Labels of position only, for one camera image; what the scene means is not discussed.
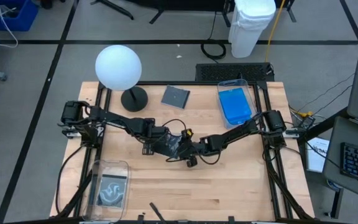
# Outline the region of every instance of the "white spherical lamp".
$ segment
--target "white spherical lamp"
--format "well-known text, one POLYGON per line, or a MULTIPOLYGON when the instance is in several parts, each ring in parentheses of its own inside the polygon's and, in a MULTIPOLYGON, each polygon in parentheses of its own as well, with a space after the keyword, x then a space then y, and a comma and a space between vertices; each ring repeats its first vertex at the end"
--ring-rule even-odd
POLYGON ((142 74, 142 63, 128 47, 113 45, 103 49, 95 63, 99 81, 111 90, 122 91, 121 103, 128 111, 140 111, 146 107, 146 91, 135 86, 142 74))

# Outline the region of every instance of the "wooden table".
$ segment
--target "wooden table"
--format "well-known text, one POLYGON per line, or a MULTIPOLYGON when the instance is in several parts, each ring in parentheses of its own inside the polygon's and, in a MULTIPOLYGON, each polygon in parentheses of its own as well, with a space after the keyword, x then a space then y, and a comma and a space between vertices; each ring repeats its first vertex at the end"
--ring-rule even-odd
MULTIPOLYGON (((96 97, 98 83, 84 82, 79 100, 91 105, 96 97)), ((131 113, 121 105, 120 91, 111 95, 110 111, 128 118, 155 118, 156 125, 168 120, 183 120, 195 135, 193 140, 210 134, 224 133, 218 108, 216 86, 179 86, 190 90, 186 109, 180 110, 161 104, 166 86, 142 86, 149 96, 149 103, 140 112, 131 113)), ((283 83, 268 83, 272 109, 280 110, 285 121, 291 121, 283 83)), ((260 91, 262 107, 263 94, 260 91)), ((179 133, 179 122, 168 125, 172 133, 179 133)), ((68 140, 64 160, 80 145, 80 140, 68 140)), ((287 139, 288 147, 298 150, 295 140, 287 139)), ((234 216, 237 221, 274 220, 273 207, 265 162, 262 159, 262 141, 253 135, 230 144, 223 151, 220 161, 209 166, 201 160, 194 168, 186 162, 165 162, 166 157, 155 154, 143 156, 142 145, 123 130, 106 128, 101 158, 106 161, 126 161, 130 166, 131 184, 129 201, 123 220, 136 220, 145 213, 145 220, 158 220, 149 205, 153 202, 166 220, 227 221, 234 216)), ((305 211, 314 216, 301 157, 282 149, 282 161, 289 191, 305 211)), ((85 150, 80 151, 66 165, 61 178, 60 208, 71 199, 80 181, 85 150)), ((285 217, 282 195, 277 188, 280 213, 285 217)), ((83 206, 88 194, 84 195, 83 206)), ((51 215, 56 215, 52 206, 51 215)))

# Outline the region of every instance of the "black lamp base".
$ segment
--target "black lamp base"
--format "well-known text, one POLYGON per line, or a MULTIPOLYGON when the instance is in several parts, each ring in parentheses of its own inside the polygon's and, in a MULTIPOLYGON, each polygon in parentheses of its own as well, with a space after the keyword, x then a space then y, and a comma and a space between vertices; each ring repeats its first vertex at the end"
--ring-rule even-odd
POLYGON ((146 107, 149 98, 144 89, 134 86, 125 90, 121 96, 121 103, 130 112, 140 111, 146 107))

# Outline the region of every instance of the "clear plastic box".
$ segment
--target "clear plastic box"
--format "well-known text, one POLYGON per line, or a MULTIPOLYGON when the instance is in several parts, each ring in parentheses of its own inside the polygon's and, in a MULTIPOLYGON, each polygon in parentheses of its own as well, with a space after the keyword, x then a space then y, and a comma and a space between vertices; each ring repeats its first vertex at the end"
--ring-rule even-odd
POLYGON ((248 83, 244 79, 220 82, 218 105, 227 129, 244 124, 256 115, 248 83))
POLYGON ((89 184, 85 221, 118 222, 126 212, 129 166, 125 161, 95 161, 89 184))

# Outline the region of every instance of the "white paper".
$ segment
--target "white paper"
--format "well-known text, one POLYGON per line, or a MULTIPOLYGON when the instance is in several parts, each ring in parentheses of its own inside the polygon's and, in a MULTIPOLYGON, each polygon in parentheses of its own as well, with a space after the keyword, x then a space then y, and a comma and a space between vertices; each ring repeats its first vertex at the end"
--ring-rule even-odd
MULTIPOLYGON (((327 150, 329 146, 328 140, 321 139, 321 138, 314 138, 308 142, 311 146, 313 146, 313 148, 317 149, 317 151, 321 155, 323 155, 324 157, 327 156, 327 150)), ((319 173, 323 172, 324 162, 326 159, 320 156, 319 154, 317 154, 316 152, 314 152, 314 150, 312 150, 309 145, 306 145, 306 148, 307 148, 306 169, 308 171, 313 171, 313 172, 319 172, 319 173)))

